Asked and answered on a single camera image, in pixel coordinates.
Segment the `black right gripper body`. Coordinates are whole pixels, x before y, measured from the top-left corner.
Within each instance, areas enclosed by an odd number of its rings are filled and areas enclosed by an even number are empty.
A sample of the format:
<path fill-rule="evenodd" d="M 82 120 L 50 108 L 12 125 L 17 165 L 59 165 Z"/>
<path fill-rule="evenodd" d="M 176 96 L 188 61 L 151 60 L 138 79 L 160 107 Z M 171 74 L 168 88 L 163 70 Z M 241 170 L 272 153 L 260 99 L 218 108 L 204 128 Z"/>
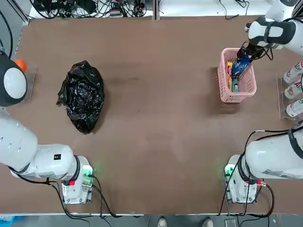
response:
<path fill-rule="evenodd" d="M 263 53 L 263 47 L 245 41 L 242 44 L 241 52 L 244 56 L 260 56 Z"/>

